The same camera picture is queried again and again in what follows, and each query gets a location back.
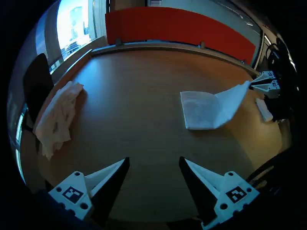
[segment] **crumpled white cloth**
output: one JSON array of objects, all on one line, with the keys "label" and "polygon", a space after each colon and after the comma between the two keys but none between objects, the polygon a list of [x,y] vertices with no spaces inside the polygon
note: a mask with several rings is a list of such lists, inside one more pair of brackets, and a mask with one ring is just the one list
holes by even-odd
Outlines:
[{"label": "crumpled white cloth", "polygon": [[181,92],[185,127],[191,130],[216,129],[230,121],[243,101],[249,81],[218,94]]},{"label": "crumpled white cloth", "polygon": [[48,160],[64,141],[70,140],[69,126],[75,115],[76,97],[82,90],[83,85],[71,81],[59,89],[36,127],[35,134],[43,146],[42,154]]}]

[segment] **chair back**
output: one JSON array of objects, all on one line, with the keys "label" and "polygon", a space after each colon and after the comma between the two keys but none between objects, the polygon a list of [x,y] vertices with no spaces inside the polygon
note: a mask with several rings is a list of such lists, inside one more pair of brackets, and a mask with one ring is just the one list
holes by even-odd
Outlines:
[{"label": "chair back", "polygon": [[53,86],[47,58],[44,53],[39,54],[23,77],[25,101],[33,123]]}]

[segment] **red wall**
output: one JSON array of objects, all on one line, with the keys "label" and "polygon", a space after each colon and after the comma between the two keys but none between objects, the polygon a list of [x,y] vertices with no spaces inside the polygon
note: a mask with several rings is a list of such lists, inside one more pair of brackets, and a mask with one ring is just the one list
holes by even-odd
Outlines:
[{"label": "red wall", "polygon": [[136,7],[106,14],[107,39],[115,44],[141,40],[177,41],[223,52],[251,63],[255,46],[225,24],[207,16],[168,7]]}]

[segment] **wall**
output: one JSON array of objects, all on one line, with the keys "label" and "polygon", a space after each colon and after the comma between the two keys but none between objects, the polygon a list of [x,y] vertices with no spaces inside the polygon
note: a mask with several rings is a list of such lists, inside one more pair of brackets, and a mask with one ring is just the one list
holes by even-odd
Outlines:
[{"label": "wall", "polygon": [[48,54],[47,60],[49,66],[54,64],[59,59],[60,62],[63,62],[60,45],[58,43],[58,32],[56,27],[59,4],[60,1],[57,1],[48,9],[45,23],[45,44]]},{"label": "wall", "polygon": [[111,11],[122,10],[131,7],[144,7],[145,0],[111,0]]},{"label": "wall", "polygon": [[30,31],[20,49],[8,87],[7,123],[9,136],[12,140],[16,139],[16,127],[25,101],[22,79],[28,66],[37,56],[36,28],[37,26]]}]

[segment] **table surface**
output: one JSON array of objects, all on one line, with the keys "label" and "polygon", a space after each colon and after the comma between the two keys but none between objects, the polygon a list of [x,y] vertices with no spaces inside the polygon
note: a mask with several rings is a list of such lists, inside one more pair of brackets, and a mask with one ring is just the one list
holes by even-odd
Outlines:
[{"label": "table surface", "polygon": [[73,81],[77,98],[71,141],[41,173],[61,182],[73,171],[85,175],[126,156],[131,166],[110,217],[169,222],[198,215],[178,166],[180,156],[224,174],[246,178],[282,147],[277,123],[263,122],[249,90],[233,119],[216,130],[185,128],[181,91],[218,93],[246,80],[245,70],[224,61],[176,51],[129,51],[93,57]]}]

